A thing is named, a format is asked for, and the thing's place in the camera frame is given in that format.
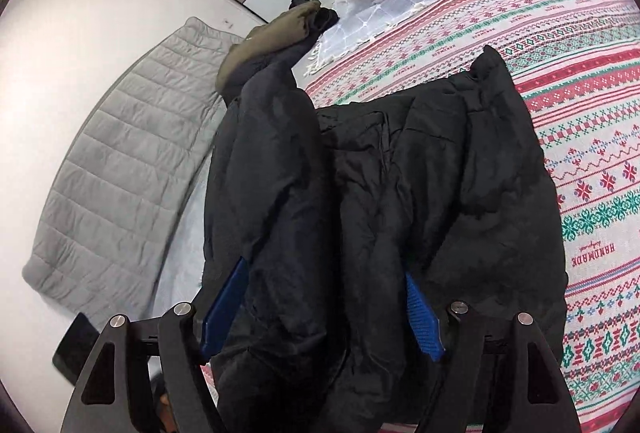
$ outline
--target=smartphone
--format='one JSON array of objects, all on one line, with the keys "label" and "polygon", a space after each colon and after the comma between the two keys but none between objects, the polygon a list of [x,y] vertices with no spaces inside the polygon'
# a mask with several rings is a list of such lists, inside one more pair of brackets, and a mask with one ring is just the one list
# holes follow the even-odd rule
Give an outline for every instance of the smartphone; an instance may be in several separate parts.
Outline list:
[{"label": "smartphone", "polygon": [[53,354],[53,366],[74,386],[98,336],[100,333],[89,323],[87,317],[80,313]]}]

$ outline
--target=red and green patterned bedspread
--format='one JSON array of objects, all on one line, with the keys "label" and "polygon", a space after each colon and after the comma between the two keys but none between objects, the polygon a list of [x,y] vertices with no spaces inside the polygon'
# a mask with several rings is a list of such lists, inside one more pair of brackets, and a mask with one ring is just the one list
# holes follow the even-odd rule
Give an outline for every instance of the red and green patterned bedspread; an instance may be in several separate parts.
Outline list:
[{"label": "red and green patterned bedspread", "polygon": [[583,431],[607,432],[640,384],[634,1],[439,0],[306,92],[316,106],[370,100],[468,69],[486,44],[504,57],[556,182],[569,274],[562,370]]}]

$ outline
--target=black puffer jacket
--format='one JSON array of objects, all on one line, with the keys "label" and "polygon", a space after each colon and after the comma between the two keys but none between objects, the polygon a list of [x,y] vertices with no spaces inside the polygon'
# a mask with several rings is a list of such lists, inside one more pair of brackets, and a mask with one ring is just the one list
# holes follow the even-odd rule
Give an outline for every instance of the black puffer jacket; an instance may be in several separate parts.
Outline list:
[{"label": "black puffer jacket", "polygon": [[499,54],[320,110],[290,61],[241,67],[250,79],[209,173],[204,281],[240,256],[251,264],[212,360],[229,431],[357,433],[418,418],[425,401],[407,396],[428,394],[431,368],[408,327],[407,272],[441,316],[455,299],[505,319],[529,312],[559,356],[556,190]]}]

